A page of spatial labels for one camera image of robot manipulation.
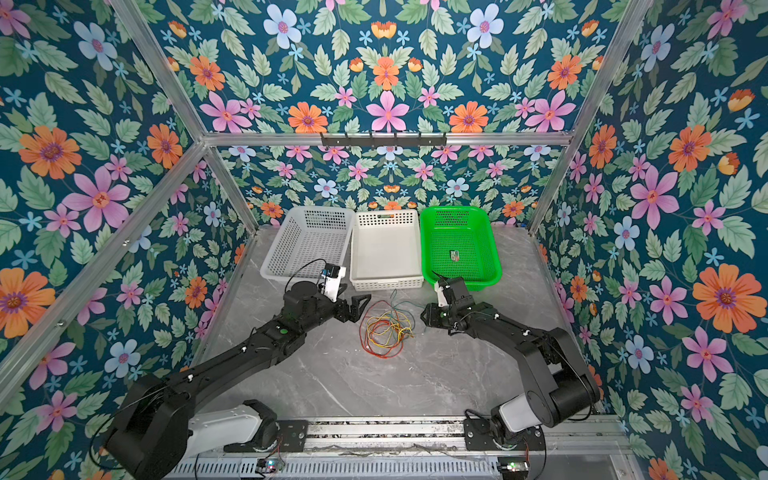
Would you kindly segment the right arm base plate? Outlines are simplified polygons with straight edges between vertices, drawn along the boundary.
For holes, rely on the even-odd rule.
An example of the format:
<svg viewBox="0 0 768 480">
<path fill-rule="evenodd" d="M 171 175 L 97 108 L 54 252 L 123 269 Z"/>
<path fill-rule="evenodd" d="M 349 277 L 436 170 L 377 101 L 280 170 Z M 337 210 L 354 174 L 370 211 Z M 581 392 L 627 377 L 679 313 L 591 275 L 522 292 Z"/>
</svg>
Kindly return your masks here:
<svg viewBox="0 0 768 480">
<path fill-rule="evenodd" d="M 539 427 L 513 433 L 501 421 L 479 417 L 463 419 L 465 448 L 468 451 L 534 451 L 546 450 L 545 436 Z"/>
</svg>

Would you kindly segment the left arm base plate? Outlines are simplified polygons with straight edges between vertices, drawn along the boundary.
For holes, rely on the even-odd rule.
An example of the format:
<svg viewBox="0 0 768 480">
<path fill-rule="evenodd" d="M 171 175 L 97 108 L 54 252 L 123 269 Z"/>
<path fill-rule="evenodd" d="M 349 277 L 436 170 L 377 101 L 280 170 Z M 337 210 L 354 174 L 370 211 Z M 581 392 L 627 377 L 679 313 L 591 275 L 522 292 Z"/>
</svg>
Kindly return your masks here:
<svg viewBox="0 0 768 480">
<path fill-rule="evenodd" d="M 300 453 L 308 439 L 306 420 L 276 420 L 260 428 L 254 438 L 245 443 L 223 447 L 226 453 Z"/>
</svg>

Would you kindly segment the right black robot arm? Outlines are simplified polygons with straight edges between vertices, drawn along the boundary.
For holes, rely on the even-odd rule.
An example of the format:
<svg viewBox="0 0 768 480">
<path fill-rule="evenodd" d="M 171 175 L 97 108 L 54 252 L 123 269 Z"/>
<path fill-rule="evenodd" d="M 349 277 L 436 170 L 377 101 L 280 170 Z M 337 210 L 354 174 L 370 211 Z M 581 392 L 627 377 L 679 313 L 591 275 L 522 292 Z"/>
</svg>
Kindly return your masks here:
<svg viewBox="0 0 768 480">
<path fill-rule="evenodd" d="M 421 313 L 427 327 L 487 342 L 517 364 L 522 392 L 483 419 L 486 433 L 499 446 L 510 447 L 536 427 L 554 427 L 589 412 L 601 400 L 600 388 L 566 330 L 530 327 L 487 302 L 476 302 L 461 277 L 440 276 L 435 291 L 438 301 Z"/>
</svg>

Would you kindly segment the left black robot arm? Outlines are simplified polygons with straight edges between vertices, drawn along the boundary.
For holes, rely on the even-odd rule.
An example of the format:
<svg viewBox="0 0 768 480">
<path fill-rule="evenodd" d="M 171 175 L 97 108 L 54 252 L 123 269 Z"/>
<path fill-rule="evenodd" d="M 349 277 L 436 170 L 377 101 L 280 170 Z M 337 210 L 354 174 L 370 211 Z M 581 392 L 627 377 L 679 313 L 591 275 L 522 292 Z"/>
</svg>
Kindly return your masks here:
<svg viewBox="0 0 768 480">
<path fill-rule="evenodd" d="M 223 353 L 183 372 L 139 378 L 125 396 L 104 440 L 105 450 L 135 479 L 162 479 L 181 460 L 219 447 L 270 451 L 278 441 L 275 412 L 251 399 L 205 412 L 216 397 L 278 365 L 328 320 L 357 322 L 371 297 L 331 300 L 318 285 L 300 281 L 265 324 Z"/>
</svg>

